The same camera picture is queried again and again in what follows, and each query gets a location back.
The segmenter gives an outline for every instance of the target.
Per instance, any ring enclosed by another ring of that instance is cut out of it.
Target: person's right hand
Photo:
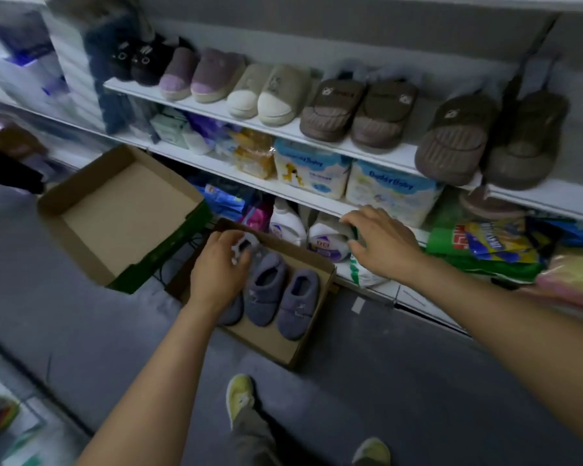
[[[351,240],[350,250],[370,272],[407,286],[423,272],[428,257],[421,251],[412,231],[383,209],[363,206],[347,213],[341,221],[355,226],[367,247]]]

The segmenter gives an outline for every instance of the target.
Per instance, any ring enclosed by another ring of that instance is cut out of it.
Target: laundry detergent bottle
[[[306,230],[302,224],[302,219],[282,197],[274,200],[270,233],[299,247],[306,246]]]
[[[309,229],[309,250],[337,263],[350,256],[348,241],[354,238],[352,227],[330,214],[320,212]]]

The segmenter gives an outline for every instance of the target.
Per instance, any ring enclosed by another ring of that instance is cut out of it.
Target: pink plastic wrap
[[[575,305],[583,306],[583,256],[557,255],[549,269],[536,278],[536,284]]]

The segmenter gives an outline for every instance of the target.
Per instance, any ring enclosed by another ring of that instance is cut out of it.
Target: open cardboard box
[[[212,217],[194,186],[128,145],[50,189],[37,210],[90,279],[128,294]]]
[[[310,250],[301,249],[296,245],[277,239],[272,235],[258,232],[247,226],[237,224],[227,219],[220,219],[214,231],[224,232],[229,229],[243,230],[250,232],[257,236],[261,242],[268,249],[277,251],[285,259],[289,266],[288,282],[291,281],[292,274],[298,268],[310,268],[314,270],[319,276],[319,298],[318,305],[309,325],[308,330],[304,336],[295,342],[289,341],[277,330],[276,317],[275,320],[267,327],[258,327],[249,321],[248,317],[244,315],[242,320],[233,327],[220,327],[228,334],[240,340],[243,344],[248,345],[256,352],[261,353],[266,358],[273,360],[280,365],[287,368],[293,368],[298,356],[300,355],[306,341],[309,338],[311,329],[319,315],[319,312],[324,304],[328,290],[333,282],[336,274],[336,269],[333,263],[317,253]],[[186,304],[190,298],[190,273],[194,267],[196,259],[201,255],[203,243],[192,255],[192,257],[179,270],[179,273],[166,286],[166,291],[176,299],[179,299],[183,304]]]

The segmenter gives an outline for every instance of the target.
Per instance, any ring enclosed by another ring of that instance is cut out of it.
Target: yellow sneaker
[[[227,412],[231,421],[231,428],[235,418],[245,407],[255,405],[255,395],[252,380],[247,375],[236,375],[227,386]]]
[[[372,459],[378,464],[390,466],[391,452],[389,451],[389,447],[379,438],[368,438],[359,446],[356,453],[354,453],[352,464],[356,464],[362,459]]]

